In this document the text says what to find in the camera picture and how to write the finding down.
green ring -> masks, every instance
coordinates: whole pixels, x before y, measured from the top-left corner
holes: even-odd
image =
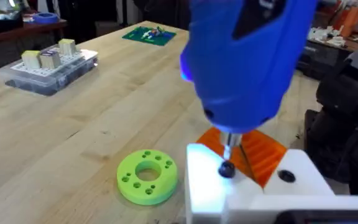
[[[153,169],[160,175],[152,181],[138,178],[138,172]],[[155,205],[171,197],[178,182],[177,165],[167,154],[141,150],[128,155],[117,168],[117,185],[122,195],[139,205]]]

clear plastic container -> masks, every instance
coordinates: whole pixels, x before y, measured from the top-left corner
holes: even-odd
[[[56,45],[45,50],[59,52]],[[95,67],[97,55],[92,50],[79,50],[72,56],[60,55],[62,65],[56,69],[30,69],[18,60],[0,68],[0,76],[6,85],[50,96]]]

green circuit board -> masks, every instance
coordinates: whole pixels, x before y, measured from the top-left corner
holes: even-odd
[[[122,38],[134,41],[140,41],[143,43],[154,44],[159,46],[164,46],[167,44],[175,35],[174,32],[165,31],[163,34],[158,35],[156,37],[149,38],[142,38],[143,34],[152,30],[153,28],[149,27],[136,27],[134,30],[130,31],[129,33],[125,34]]]

butcher block workbench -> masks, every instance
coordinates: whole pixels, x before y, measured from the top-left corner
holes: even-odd
[[[164,47],[121,38],[136,26],[80,44],[99,52],[99,65],[53,96],[0,80],[0,223],[185,222],[186,145],[210,127],[180,78],[188,33],[163,26],[177,32]],[[286,147],[301,141],[306,109],[319,107],[317,85],[296,74],[260,130]],[[161,205],[134,205],[117,190],[118,164],[139,149],[166,152],[178,166],[177,190]]]

blue rotary tool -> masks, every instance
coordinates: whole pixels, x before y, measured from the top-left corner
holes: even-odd
[[[316,0],[191,0],[182,75],[224,133],[224,158],[273,118],[306,42]]]

